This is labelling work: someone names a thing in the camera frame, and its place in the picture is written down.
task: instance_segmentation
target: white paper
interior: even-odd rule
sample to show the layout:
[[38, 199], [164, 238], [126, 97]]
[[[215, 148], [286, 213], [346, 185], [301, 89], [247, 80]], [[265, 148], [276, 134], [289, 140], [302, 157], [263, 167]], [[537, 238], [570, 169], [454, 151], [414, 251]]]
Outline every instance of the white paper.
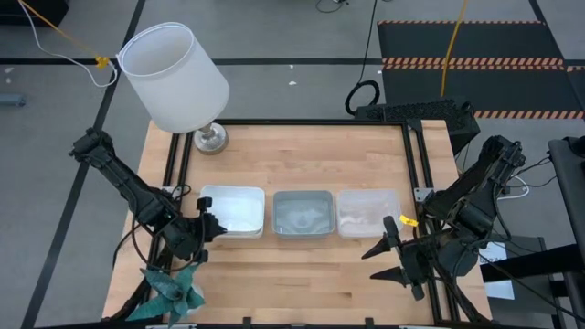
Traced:
[[[507, 256], [505, 254], [504, 243], [501, 242], [490, 242], [487, 244], [485, 249], [480, 249], [480, 254], [490, 261], [505, 260]], [[484, 265], [487, 261], [483, 258], [479, 258], [479, 263]], [[512, 282], [498, 281], [489, 282], [485, 284], [485, 292], [488, 297], [502, 298], [507, 300], [514, 299], [514, 289], [512, 288]]]

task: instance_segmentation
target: white cable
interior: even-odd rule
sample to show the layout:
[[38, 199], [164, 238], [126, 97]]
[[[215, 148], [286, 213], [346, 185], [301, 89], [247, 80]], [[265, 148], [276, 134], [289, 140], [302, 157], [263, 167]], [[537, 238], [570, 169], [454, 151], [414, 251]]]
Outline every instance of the white cable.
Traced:
[[515, 198], [521, 198], [521, 197], [527, 196], [528, 193], [530, 193], [530, 187], [528, 187], [528, 184], [527, 184], [527, 182], [524, 181], [524, 179], [520, 178], [517, 175], [513, 175], [512, 178], [515, 178], [515, 179], [519, 180], [520, 182], [522, 182], [522, 184], [523, 184], [522, 189], [525, 190], [525, 192], [523, 194], [521, 194], [521, 195], [518, 195], [518, 196], [502, 196], [502, 197], [498, 197], [497, 198], [498, 201], [499, 200], [511, 200], [511, 199], [515, 199]]
[[50, 56], [64, 58], [64, 59], [70, 61], [71, 63], [82, 67], [90, 75], [91, 82], [93, 82], [93, 84], [98, 88], [106, 88], [106, 87], [112, 85], [118, 79], [118, 70], [113, 66], [111, 61], [108, 61], [108, 65], [113, 69], [113, 79], [112, 79], [112, 81], [108, 82], [107, 84], [101, 85], [101, 84], [98, 84], [98, 82], [96, 82], [96, 80], [93, 78], [93, 74], [91, 74], [91, 72], [90, 72], [90, 69], [88, 69], [85, 65], [79, 63], [78, 61], [76, 61], [74, 59], [68, 58], [67, 56], [60, 55], [60, 54], [54, 54], [50, 51], [46, 51], [43, 47], [41, 47], [40, 42], [38, 42], [37, 30], [35, 29], [35, 24], [33, 23], [33, 19], [30, 17], [28, 10], [24, 7], [24, 5], [20, 1], [18, 1], [18, 4], [22, 8], [22, 10], [25, 12], [25, 15], [27, 15], [28, 22], [30, 22], [30, 26], [33, 28], [33, 34], [35, 35], [35, 41], [37, 42], [38, 48], [41, 49], [44, 53], [49, 54]]

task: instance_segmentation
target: plastic container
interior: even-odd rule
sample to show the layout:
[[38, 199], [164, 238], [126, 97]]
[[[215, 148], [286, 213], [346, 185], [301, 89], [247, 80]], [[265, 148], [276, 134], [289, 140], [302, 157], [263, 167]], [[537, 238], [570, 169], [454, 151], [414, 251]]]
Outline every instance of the plastic container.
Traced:
[[211, 196], [208, 210], [228, 233], [218, 238], [259, 238], [264, 231], [264, 191], [246, 186], [204, 186], [201, 197]]
[[323, 238], [335, 229], [329, 191], [280, 191], [274, 194], [272, 230], [281, 238]]
[[116, 57], [154, 123], [164, 131], [197, 130], [217, 118], [228, 103], [228, 82], [183, 24], [149, 27]]
[[400, 200], [395, 190], [343, 190], [337, 195], [337, 230], [343, 238], [380, 238], [386, 231], [383, 218], [392, 216], [398, 230]]

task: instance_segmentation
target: lamp base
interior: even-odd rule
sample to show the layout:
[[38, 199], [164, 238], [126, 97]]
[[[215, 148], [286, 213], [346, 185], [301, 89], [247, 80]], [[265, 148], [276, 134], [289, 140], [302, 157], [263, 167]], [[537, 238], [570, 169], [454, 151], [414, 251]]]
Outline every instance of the lamp base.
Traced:
[[210, 123], [195, 131], [193, 141], [200, 153], [218, 154], [228, 146], [228, 132], [221, 125]]

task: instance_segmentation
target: clear plastic bin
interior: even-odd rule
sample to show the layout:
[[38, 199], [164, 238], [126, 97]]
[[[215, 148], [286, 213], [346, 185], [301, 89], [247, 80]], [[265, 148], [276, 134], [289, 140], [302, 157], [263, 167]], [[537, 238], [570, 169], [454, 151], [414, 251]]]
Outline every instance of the clear plastic bin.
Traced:
[[272, 203], [272, 229], [281, 238], [324, 238], [335, 229], [329, 191], [280, 191]]
[[246, 186], [204, 186], [201, 197], [211, 196], [208, 210], [228, 233], [218, 238], [259, 238], [264, 231], [264, 190]]
[[343, 238], [380, 238], [383, 218], [392, 216], [400, 231], [400, 200], [392, 189], [343, 190], [337, 195], [337, 230]]

